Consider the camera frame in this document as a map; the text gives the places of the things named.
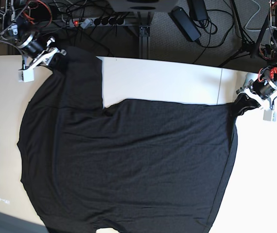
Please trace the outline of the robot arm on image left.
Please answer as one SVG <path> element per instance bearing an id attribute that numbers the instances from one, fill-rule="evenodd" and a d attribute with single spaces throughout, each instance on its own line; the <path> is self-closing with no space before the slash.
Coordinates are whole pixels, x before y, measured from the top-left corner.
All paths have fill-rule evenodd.
<path id="1" fill-rule="evenodd" d="M 20 74 L 31 73 L 37 66 L 57 63 L 65 50 L 55 46 L 55 37 L 43 35 L 59 13 L 43 0 L 7 0 L 0 10 L 2 29 L 0 42 L 12 46 L 22 56 Z"/>

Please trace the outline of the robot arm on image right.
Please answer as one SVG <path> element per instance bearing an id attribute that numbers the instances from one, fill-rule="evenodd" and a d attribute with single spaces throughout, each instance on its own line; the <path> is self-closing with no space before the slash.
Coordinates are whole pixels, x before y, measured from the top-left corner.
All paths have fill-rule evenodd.
<path id="1" fill-rule="evenodd" d="M 236 91 L 233 112 L 241 116 L 248 110 L 264 107 L 274 110 L 277 99 L 277 0 L 269 2 L 269 13 L 256 42 L 246 46 L 251 57 L 256 55 L 266 61 L 254 77 L 246 77 Z"/>

